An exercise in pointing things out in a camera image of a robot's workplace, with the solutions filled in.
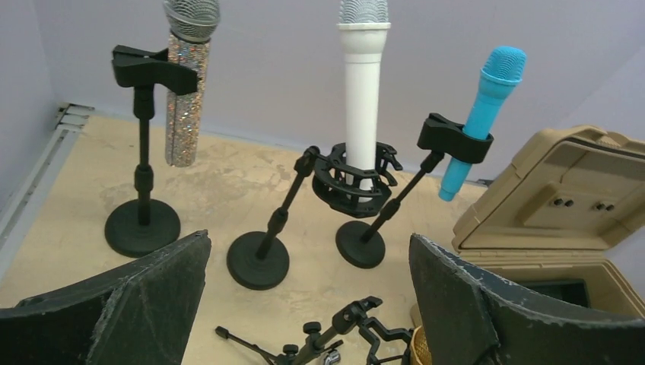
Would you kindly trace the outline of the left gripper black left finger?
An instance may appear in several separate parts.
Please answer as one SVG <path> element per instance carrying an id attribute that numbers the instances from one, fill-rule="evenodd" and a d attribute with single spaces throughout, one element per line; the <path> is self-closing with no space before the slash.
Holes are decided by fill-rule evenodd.
<path id="1" fill-rule="evenodd" d="M 196 231 L 140 259 L 1 311 L 3 364 L 179 364 L 205 287 Z"/>

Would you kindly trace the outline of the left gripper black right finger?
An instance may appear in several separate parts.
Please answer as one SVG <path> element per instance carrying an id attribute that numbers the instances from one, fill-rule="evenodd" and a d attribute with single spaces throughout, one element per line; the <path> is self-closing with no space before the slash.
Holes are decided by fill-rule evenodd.
<path id="1" fill-rule="evenodd" d="M 435 364 L 642 364 L 643 318 L 573 305 L 414 233 L 409 267 Z"/>

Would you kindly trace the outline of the gold microphone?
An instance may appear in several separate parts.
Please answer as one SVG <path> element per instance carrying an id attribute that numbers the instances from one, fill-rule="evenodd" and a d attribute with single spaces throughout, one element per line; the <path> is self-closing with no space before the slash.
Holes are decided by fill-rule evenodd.
<path id="1" fill-rule="evenodd" d="M 432 365 L 432 356 L 427 345 L 425 331 L 418 326 L 413 332 L 410 341 L 410 364 L 411 365 Z"/>

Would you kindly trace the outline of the black tripod shock mount stand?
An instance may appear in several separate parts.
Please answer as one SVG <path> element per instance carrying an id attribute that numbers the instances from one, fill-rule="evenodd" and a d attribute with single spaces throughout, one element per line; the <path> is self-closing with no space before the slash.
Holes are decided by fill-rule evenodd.
<path id="1" fill-rule="evenodd" d="M 400 364 L 411 363 L 411 342 L 414 330 L 412 328 L 387 328 L 376 317 L 369 316 L 368 311 L 383 304 L 379 297 L 369 296 L 355 300 L 339 310 L 333 317 L 331 326 L 324 332 L 319 322 L 307 322 L 303 325 L 303 333 L 307 335 L 305 344 L 300 348 L 295 344 L 286 344 L 280 354 L 271 354 L 256 344 L 251 344 L 218 326 L 214 332 L 220 338 L 236 342 L 245 348 L 259 354 L 268 364 L 308 364 L 323 354 L 333 352 L 342 344 L 335 338 L 346 335 L 358 329 L 359 335 L 367 341 L 370 349 L 366 355 L 367 364 L 385 364 L 392 361 Z M 402 354 L 392 357 L 379 358 L 377 351 L 383 342 L 402 341 L 406 349 Z"/>

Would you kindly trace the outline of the white microphone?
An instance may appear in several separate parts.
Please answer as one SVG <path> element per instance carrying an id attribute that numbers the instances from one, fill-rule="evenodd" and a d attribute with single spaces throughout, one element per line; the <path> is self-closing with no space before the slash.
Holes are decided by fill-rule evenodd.
<path id="1" fill-rule="evenodd" d="M 381 61 L 390 27 L 387 1 L 341 2 L 346 163 L 359 170 L 376 166 Z"/>

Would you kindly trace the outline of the black stand with clip left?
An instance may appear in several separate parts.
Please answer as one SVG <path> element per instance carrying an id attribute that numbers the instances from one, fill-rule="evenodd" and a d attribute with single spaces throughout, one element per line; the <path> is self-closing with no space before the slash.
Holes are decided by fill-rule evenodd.
<path id="1" fill-rule="evenodd" d="M 131 88 L 133 114 L 138 119 L 139 160 L 134 172 L 137 198 L 127 201 L 106 219 L 104 236 L 117 253 L 140 258 L 176 241 L 180 235 L 179 215 L 167 203 L 153 199 L 154 171 L 149 163 L 150 121 L 155 115 L 154 87 L 173 86 L 176 72 L 168 61 L 168 49 L 149 52 L 118 45 L 112 51 L 116 83 Z"/>

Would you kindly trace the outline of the black stand with clip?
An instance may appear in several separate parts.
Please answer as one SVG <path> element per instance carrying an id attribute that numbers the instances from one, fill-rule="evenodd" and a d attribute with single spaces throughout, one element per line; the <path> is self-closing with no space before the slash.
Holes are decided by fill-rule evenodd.
<path id="1" fill-rule="evenodd" d="M 430 113 L 417 142 L 421 150 L 430 152 L 422 161 L 420 170 L 395 198 L 380 209 L 372 224 L 349 221 L 340 226 L 335 235 L 335 243 L 341 256 L 358 268 L 377 267 L 386 253 L 384 240 L 378 230 L 399 210 L 402 200 L 421 178 L 432 172 L 447 154 L 460 163 L 481 163 L 493 141 L 491 134 L 483 138 L 471 137 L 464 132 L 463 124 L 452 122 L 439 113 Z"/>
<path id="2" fill-rule="evenodd" d="M 116 83 L 131 88 L 133 114 L 138 119 L 139 160 L 134 172 L 137 198 L 127 201 L 106 219 L 104 236 L 117 253 L 140 258 L 176 241 L 180 235 L 179 215 L 167 203 L 153 199 L 154 171 L 149 163 L 150 121 L 155 115 L 154 87 L 173 86 L 176 72 L 168 61 L 168 49 L 149 52 L 118 45 L 112 51 Z"/>

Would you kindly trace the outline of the black stand with clip right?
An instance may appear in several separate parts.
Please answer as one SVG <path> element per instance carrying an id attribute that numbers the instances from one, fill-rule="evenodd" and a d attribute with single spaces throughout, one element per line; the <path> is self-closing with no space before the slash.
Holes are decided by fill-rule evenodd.
<path id="1" fill-rule="evenodd" d="M 417 142 L 421 150 L 430 152 L 422 161 L 420 170 L 395 198 L 380 209 L 372 224 L 349 221 L 340 226 L 335 235 L 335 243 L 341 256 L 358 268 L 377 267 L 386 253 L 384 240 L 378 230 L 399 210 L 402 200 L 421 178 L 432 172 L 447 154 L 460 163 L 481 163 L 493 141 L 491 134 L 483 138 L 471 137 L 464 132 L 463 124 L 452 122 L 439 113 L 430 113 Z"/>

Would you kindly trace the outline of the blue microphone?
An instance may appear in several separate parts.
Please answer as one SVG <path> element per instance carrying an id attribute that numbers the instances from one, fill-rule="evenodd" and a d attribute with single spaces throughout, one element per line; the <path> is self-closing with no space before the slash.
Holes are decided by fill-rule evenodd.
<path id="1" fill-rule="evenodd" d="M 527 56 L 521 49 L 499 46 L 491 51 L 480 71 L 478 92 L 463 131 L 469 137 L 487 138 L 504 101 L 522 81 Z M 471 164 L 451 158 L 438 196 L 453 200 L 468 176 Z"/>

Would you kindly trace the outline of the glitter silver microphone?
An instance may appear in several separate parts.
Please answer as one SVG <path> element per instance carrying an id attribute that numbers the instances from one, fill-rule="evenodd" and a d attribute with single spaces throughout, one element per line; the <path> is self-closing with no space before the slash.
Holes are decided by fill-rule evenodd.
<path id="1" fill-rule="evenodd" d="M 216 0 L 164 1 L 170 25 L 168 61 L 176 80 L 167 92 L 165 158 L 172 167 L 195 162 L 211 36 L 221 19 Z"/>

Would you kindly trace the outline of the tan plastic case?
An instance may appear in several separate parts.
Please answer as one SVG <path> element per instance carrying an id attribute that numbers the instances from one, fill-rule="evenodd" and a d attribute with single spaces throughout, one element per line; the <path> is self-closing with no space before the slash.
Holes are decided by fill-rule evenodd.
<path id="1" fill-rule="evenodd" d="M 605 253 L 644 226 L 644 144 L 582 125 L 533 135 L 453 228 L 462 268 L 545 325 L 644 333 L 644 303 Z"/>

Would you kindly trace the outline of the white chrome faucet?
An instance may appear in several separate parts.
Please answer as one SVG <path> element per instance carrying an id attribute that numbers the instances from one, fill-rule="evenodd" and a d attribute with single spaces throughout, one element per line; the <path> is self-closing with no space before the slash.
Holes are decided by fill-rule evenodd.
<path id="1" fill-rule="evenodd" d="M 326 353 L 322 357 L 322 365 L 338 365 L 342 360 L 342 356 L 339 351 L 333 350 Z"/>

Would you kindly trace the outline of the black stand with shock mount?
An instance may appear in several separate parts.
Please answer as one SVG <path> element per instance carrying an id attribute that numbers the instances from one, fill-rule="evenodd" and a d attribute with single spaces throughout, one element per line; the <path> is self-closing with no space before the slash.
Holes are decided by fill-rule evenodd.
<path id="1" fill-rule="evenodd" d="M 332 210 L 350 216 L 335 235 L 341 256 L 358 268 L 375 268 L 384 259 L 386 246 L 377 229 L 365 223 L 377 216 L 397 186 L 388 171 L 402 170 L 397 151 L 389 144 L 377 143 L 376 162 L 372 170 L 360 170 L 346 162 L 345 144 L 336 144 L 328 155 L 317 146 L 308 147 L 296 160 L 296 177 L 281 206 L 272 213 L 267 230 L 252 231 L 237 237 L 227 252 L 227 268 L 232 278 L 251 290 L 268 290 L 278 286 L 288 273 L 290 258 L 278 238 L 288 221 L 288 210 L 303 181 L 310 177 L 316 196 Z"/>

